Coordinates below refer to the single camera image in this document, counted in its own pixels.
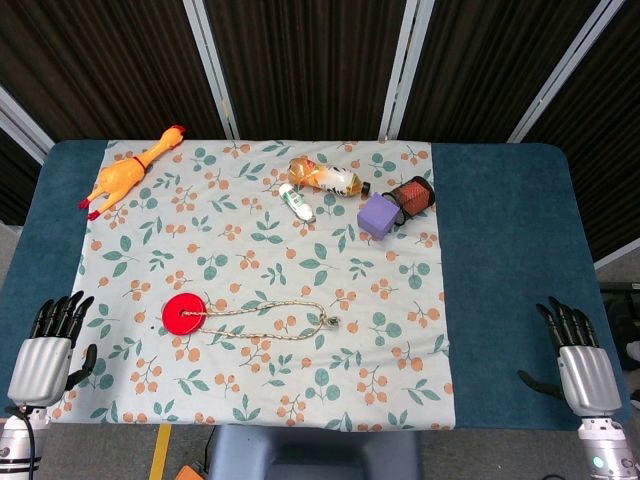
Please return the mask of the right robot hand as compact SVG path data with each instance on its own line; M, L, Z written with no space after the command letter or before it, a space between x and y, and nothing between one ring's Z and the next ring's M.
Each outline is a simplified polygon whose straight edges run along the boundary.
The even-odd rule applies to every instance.
M550 296L536 310L549 333L559 370L559 385L542 383L529 373L517 372L530 389L567 403L582 418L611 417L622 402L607 351L599 344L587 315Z

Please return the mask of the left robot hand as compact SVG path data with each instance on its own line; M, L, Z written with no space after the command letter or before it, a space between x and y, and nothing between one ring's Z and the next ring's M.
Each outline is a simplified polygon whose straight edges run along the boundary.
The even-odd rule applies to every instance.
M40 307L30 335L19 350L8 388L8 398L16 407L49 407L93 373L95 344L87 347L82 366L70 370L84 318L93 302L92 296L78 291L49 299Z

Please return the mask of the red disc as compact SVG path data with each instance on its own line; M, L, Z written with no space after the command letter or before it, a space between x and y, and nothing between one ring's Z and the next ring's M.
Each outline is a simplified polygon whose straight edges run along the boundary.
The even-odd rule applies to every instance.
M164 306L162 323L171 334L185 336L198 330L206 318L205 303L193 293L173 296Z

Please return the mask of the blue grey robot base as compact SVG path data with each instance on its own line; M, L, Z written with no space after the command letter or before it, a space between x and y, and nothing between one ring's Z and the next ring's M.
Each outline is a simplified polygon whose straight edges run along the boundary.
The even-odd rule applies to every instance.
M417 432L223 425L206 480L424 480Z

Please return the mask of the blue table cover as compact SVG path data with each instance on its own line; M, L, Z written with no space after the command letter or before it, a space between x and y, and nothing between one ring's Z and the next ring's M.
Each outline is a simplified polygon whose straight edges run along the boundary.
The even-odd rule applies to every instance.
M525 201L526 175L539 174L551 184L551 201L541 214L552 233L481 252L484 231L498 229L501 221L455 218L443 202L438 143L429 144L434 177L426 180L435 192L429 208L438 221L454 389L450 429L576 429L579 418L564 401L530 389L517 375L523 370L542 382L560 380L548 330L536 310L550 296L583 311L600 346L609 354L616 351L564 153L538 143L462 146L472 160L497 154L518 204ZM0 289L0 409L8 403L16 357L41 305L80 291L74 281L88 219L78 200L103 167L149 147L149 141L70 140L50 151Z

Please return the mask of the yellow rubber chicken toy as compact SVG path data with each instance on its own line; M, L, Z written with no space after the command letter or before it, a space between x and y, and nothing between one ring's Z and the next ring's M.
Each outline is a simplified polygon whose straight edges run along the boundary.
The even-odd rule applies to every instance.
M159 156L179 146L184 140L185 132L184 126L172 125L150 149L131 157L123 157L112 165L102 168L97 175L95 187L78 204L78 208L87 210L92 201L106 195L105 202L87 215L89 221L99 218L105 211L125 198L144 179L148 167Z

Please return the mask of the floral tablecloth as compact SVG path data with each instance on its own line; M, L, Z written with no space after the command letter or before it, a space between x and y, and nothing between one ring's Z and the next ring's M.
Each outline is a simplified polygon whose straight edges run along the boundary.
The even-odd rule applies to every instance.
M296 157L376 192L434 177L427 142L187 141L87 220L74 289L94 297L73 365L94 372L50 408L58 422L450 429L454 389L437 215L381 240L361 197L305 189L316 221L279 195ZM175 295L206 318L177 336Z

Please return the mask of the black mesh pen holder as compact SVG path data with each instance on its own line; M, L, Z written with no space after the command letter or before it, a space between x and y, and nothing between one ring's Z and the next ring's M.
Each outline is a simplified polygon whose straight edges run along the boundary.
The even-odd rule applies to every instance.
M414 176L395 189L384 192L382 197L399 208L394 219L396 226L404 225L435 203L434 189L422 176Z

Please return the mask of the purple foam cube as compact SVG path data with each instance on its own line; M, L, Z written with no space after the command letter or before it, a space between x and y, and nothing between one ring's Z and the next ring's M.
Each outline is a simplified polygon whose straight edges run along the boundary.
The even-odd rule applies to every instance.
M374 240L381 240L395 224L400 211L389 194L375 193L357 214L357 224Z

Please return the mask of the small white green tube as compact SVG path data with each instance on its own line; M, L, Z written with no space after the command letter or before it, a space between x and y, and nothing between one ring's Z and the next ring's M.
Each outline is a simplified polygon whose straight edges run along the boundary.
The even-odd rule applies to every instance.
M313 209L291 184L284 183L281 185L279 187L279 195L299 220L306 223L314 223L316 221Z

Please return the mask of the tea drink bottle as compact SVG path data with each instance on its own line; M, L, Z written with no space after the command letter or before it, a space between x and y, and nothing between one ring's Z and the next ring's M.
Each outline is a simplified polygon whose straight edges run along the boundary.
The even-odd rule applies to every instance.
M356 173L344 168L316 163L307 157L296 157L288 168L289 182L332 192L342 197L367 196L371 184L362 181Z

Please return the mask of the dark folding screen panels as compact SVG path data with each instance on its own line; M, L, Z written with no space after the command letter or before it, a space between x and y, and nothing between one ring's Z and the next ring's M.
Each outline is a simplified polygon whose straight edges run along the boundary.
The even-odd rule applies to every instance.
M239 134L373 140L409 0L200 0ZM497 219L478 250L553 232L551 184L466 143L508 139L598 0L435 0L400 121L438 143L444 205ZM0 87L54 141L152 138L171 123L221 139L183 0L0 0ZM623 0L525 135L560 148L591 253L640 240L640 0Z

